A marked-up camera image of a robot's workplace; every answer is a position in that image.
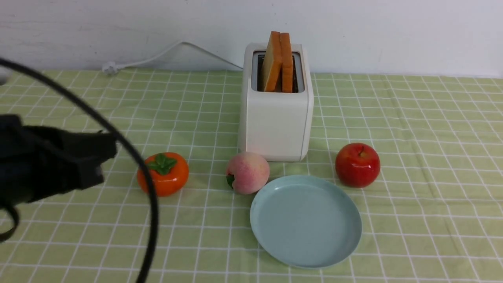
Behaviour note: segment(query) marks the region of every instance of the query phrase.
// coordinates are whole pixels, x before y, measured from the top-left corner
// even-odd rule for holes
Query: light blue plate
[[[251,228],[275,259],[300,268],[324,268],[346,259],[362,236],[355,203],[333,183],[293,175],[273,180],[255,196]]]

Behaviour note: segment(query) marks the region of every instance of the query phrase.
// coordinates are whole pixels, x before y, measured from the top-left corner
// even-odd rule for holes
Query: table
[[[147,157],[189,161],[186,187],[160,199],[160,235],[149,282],[496,282],[503,278],[503,80],[313,74],[309,152],[270,163],[271,178],[310,174],[339,184],[333,162],[349,142],[380,154],[382,173],[358,206],[363,236],[344,262],[289,268],[249,225],[253,196],[234,194],[226,163],[237,153],[241,72],[132,68],[48,70],[97,108]],[[101,129],[33,80],[14,74],[0,110],[25,124]],[[23,222],[0,245],[0,281],[134,282],[148,236],[148,200],[121,148],[106,182],[19,206]],[[0,229],[9,227],[5,215]]]

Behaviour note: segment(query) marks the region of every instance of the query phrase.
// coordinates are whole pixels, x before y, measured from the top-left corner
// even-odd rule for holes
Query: persimmon
[[[169,196],[185,186],[189,179],[189,165],[179,154],[173,152],[158,153],[145,159],[150,169],[157,196]],[[148,194],[143,172],[138,169],[136,179],[140,188]]]

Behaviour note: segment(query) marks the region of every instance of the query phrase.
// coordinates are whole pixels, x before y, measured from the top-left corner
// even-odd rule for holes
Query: peach
[[[260,190],[269,179],[269,163],[259,154],[242,152],[227,164],[227,183],[240,194],[252,194]]]

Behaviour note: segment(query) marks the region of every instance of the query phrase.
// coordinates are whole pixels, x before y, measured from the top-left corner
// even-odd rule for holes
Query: black cable
[[[18,73],[22,73],[37,80],[48,87],[52,88],[62,96],[66,97],[68,100],[73,102],[78,108],[82,109],[84,112],[89,114],[96,122],[108,130],[109,133],[113,134],[115,138],[124,146],[126,151],[131,155],[134,161],[138,164],[139,168],[145,176],[148,187],[148,198],[150,200],[150,235],[148,237],[147,249],[145,252],[145,258],[143,259],[142,266],[140,268],[140,273],[136,283],[145,283],[148,277],[148,272],[152,266],[152,261],[154,258],[155,247],[157,245],[157,234],[159,226],[159,207],[157,203],[157,196],[155,193],[154,183],[152,177],[149,174],[149,169],[145,165],[143,158],[140,153],[134,148],[134,146],[104,117],[102,117],[96,110],[89,106],[85,101],[80,99],[78,96],[58,84],[57,82],[51,80],[45,75],[37,72],[29,67],[20,65],[18,63],[5,60],[0,57],[0,65],[12,69]]]
[[[10,205],[9,203],[3,201],[1,198],[0,198],[0,209],[5,209],[7,211],[7,213],[9,214],[9,216],[12,218],[12,222],[14,222],[14,225],[12,226],[12,228],[10,230],[8,230],[7,232],[4,232],[4,233],[0,233],[0,243],[2,243],[12,237],[12,235],[14,234],[14,232],[16,231],[16,229],[19,226],[20,220],[19,220],[19,214],[18,214],[18,211],[16,210],[16,208],[13,207],[12,205]]]

